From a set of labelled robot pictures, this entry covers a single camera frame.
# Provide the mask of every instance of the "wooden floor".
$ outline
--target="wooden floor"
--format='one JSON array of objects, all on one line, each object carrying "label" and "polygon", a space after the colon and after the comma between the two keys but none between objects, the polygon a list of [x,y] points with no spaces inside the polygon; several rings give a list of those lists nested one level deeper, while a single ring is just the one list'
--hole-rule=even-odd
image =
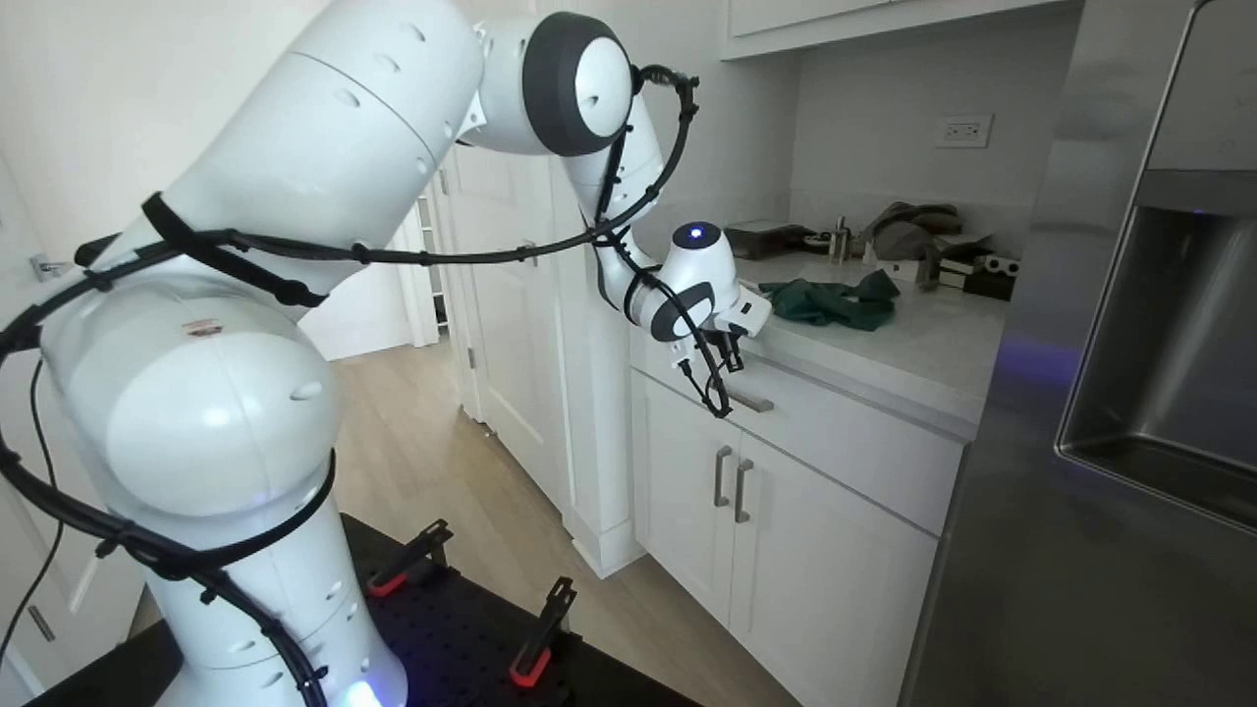
[{"label": "wooden floor", "polygon": [[586,569],[545,497],[461,415],[444,347],[353,356],[338,373],[341,510],[392,538],[448,519],[453,567],[522,609],[569,574],[580,592],[569,627],[701,705],[795,705],[655,561],[608,580]]}]

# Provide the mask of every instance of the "white robotic arm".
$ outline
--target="white robotic arm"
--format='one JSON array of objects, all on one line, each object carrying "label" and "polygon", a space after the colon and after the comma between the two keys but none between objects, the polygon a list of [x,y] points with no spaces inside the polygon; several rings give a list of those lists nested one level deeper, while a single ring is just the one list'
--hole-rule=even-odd
[{"label": "white robotic arm", "polygon": [[[668,168],[638,83],[615,30],[586,15],[486,37],[453,0],[338,0],[206,157],[91,263],[101,277],[155,244],[185,253],[82,296],[45,335],[112,510],[194,549],[307,510],[227,574],[326,667],[320,686],[285,681],[291,661],[261,642],[256,618],[155,574],[185,654],[167,705],[405,705],[405,671],[363,609],[326,499],[333,373],[271,296],[320,303],[353,277],[363,263],[291,253],[364,258],[457,143],[567,157],[603,231],[591,240],[603,296],[652,339],[688,352],[707,335],[739,339],[765,321],[765,303],[734,282],[719,227],[680,227],[666,269],[638,249],[629,224]],[[285,249],[240,253],[226,231],[285,236]],[[21,479],[6,443],[0,468]]]}]

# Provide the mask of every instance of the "refrigerator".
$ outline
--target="refrigerator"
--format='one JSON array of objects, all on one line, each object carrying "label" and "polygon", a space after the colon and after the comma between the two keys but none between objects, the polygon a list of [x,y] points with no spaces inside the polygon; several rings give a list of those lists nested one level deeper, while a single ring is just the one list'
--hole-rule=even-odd
[{"label": "refrigerator", "polygon": [[1082,9],[900,705],[1257,705],[1257,0]]}]

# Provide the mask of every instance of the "white countertop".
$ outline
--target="white countertop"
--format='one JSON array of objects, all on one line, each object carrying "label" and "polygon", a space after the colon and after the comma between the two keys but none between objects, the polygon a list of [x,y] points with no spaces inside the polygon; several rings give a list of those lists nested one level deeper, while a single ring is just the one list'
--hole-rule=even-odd
[{"label": "white countertop", "polygon": [[[824,257],[739,263],[745,282],[862,282],[870,271],[878,269]],[[900,292],[895,320],[879,330],[770,320],[744,350],[955,442],[976,442],[1009,305],[952,286]]]}]

